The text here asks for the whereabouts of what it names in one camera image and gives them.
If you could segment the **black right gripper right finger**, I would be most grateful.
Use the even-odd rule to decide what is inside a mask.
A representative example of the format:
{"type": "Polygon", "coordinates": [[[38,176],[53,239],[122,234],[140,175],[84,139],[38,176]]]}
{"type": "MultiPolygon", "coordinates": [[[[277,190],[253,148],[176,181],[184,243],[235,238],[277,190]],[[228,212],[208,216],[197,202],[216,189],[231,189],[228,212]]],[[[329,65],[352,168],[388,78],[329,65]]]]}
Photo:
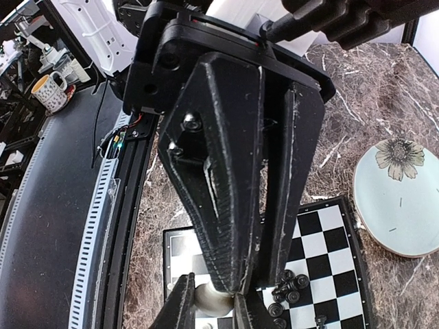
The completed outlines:
{"type": "Polygon", "coordinates": [[[268,329],[274,328],[274,320],[256,291],[247,295],[235,295],[233,310],[233,328],[268,329]]]}

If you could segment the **white chess piece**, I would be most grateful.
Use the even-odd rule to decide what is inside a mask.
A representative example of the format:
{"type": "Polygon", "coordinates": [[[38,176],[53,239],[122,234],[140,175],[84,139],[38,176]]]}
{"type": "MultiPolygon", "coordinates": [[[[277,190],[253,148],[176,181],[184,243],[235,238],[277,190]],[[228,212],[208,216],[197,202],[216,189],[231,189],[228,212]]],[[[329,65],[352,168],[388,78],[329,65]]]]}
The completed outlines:
{"type": "Polygon", "coordinates": [[[234,308],[233,296],[229,293],[217,291],[209,281],[195,289],[195,306],[209,317],[223,317],[234,308]]]}

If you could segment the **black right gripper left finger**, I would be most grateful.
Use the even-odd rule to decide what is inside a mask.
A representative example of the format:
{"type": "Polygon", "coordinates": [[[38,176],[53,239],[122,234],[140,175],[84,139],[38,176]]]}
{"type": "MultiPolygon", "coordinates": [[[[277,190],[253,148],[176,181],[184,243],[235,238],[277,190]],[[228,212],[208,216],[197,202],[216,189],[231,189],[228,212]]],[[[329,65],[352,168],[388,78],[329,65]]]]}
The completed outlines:
{"type": "Polygon", "coordinates": [[[181,275],[149,329],[195,328],[195,274],[181,275]]]}

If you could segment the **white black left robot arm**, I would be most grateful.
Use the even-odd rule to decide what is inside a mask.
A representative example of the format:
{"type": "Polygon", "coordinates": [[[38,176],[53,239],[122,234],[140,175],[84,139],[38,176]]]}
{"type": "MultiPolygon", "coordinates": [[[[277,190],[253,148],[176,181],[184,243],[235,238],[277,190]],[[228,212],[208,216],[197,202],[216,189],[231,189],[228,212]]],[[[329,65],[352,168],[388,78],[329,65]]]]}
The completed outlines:
{"type": "Polygon", "coordinates": [[[63,1],[127,114],[163,116],[158,152],[193,223],[214,287],[280,279],[331,78],[295,53],[182,1],[63,1]]]}

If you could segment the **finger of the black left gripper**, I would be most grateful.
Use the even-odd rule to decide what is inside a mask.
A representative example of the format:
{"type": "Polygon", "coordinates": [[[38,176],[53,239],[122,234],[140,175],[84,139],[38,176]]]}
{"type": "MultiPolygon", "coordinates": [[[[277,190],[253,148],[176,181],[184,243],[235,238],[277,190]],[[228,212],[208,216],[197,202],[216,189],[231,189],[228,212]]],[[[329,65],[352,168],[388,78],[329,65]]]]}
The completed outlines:
{"type": "Polygon", "coordinates": [[[251,245],[246,163],[246,108],[219,106],[187,112],[176,106],[164,119],[161,162],[197,235],[214,287],[245,293],[251,245]]]}
{"type": "Polygon", "coordinates": [[[273,93],[263,82],[252,83],[246,89],[246,114],[252,222],[246,284],[268,287],[279,280],[287,261],[324,102],[319,91],[297,83],[273,93]]]}

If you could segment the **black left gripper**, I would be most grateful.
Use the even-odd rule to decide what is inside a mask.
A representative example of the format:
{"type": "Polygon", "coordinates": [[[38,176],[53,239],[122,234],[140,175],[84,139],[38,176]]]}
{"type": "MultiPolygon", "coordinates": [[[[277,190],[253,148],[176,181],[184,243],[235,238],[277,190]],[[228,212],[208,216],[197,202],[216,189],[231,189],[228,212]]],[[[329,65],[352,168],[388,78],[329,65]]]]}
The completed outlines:
{"type": "Polygon", "coordinates": [[[182,1],[124,5],[122,21],[137,36],[123,94],[127,114],[258,108],[297,90],[326,103],[331,78],[296,54],[182,1]]]}

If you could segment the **black grey chessboard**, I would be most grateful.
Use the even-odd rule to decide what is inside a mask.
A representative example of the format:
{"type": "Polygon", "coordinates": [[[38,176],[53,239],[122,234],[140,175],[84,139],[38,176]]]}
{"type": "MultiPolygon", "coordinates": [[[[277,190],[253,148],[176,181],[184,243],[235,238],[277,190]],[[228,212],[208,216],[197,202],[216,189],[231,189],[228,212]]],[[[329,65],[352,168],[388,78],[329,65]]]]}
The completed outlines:
{"type": "MultiPolygon", "coordinates": [[[[336,197],[300,208],[286,269],[310,280],[295,303],[278,302],[286,328],[373,328],[366,266],[345,198],[336,197]]],[[[190,272],[195,286],[210,280],[192,227],[163,231],[163,278],[166,300],[177,279],[190,272]]],[[[233,312],[223,317],[195,314],[195,328],[233,328],[233,312]]]]}

